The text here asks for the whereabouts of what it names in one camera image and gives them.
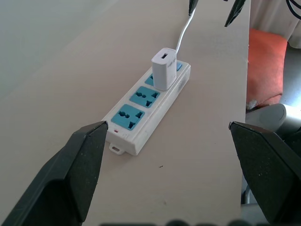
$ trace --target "power strip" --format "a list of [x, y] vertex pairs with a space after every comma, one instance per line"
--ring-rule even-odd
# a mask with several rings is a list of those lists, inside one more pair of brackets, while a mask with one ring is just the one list
[[152, 68], [123, 96], [103, 118], [109, 129], [109, 149], [121, 155], [138, 155], [158, 126], [190, 76], [190, 65], [177, 61], [177, 78], [172, 86], [161, 91], [153, 87]]

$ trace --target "usb charger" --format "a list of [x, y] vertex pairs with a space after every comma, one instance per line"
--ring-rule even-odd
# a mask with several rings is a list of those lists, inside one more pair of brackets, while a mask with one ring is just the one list
[[154, 87], [162, 91], [168, 90], [176, 80], [176, 50], [163, 48], [151, 61]]

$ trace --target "orange cushion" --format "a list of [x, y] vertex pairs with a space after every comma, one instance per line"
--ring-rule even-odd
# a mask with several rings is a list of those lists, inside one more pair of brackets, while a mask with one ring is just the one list
[[286, 46], [280, 35], [250, 30], [247, 109], [279, 103]]

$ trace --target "table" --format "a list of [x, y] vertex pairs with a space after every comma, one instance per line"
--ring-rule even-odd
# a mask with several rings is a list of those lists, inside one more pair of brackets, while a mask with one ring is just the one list
[[[233, 2], [199, 1], [178, 54], [190, 80], [137, 157], [105, 146], [84, 225], [239, 217], [228, 124], [245, 120], [250, 1], [225, 28]], [[175, 48], [187, 19], [188, 1], [119, 1], [0, 102], [0, 221], [74, 131], [100, 121], [160, 49]]]

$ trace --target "white cable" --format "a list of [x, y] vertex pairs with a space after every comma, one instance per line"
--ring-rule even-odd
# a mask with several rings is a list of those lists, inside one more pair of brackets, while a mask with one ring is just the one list
[[185, 33], [185, 31], [186, 31], [188, 25], [190, 24], [190, 21], [192, 20], [195, 11], [196, 11], [196, 9], [193, 10], [191, 16], [189, 17], [188, 21], [186, 22], [186, 24], [185, 24], [185, 26], [184, 26], [184, 28], [183, 28], [181, 34], [180, 34], [180, 37], [179, 37], [179, 40], [178, 40], [178, 44], [177, 44], [177, 48], [175, 48], [176, 53], [179, 52], [179, 49], [180, 49], [180, 45], [181, 45], [181, 41], [182, 41], [183, 35], [184, 35], [184, 33]]

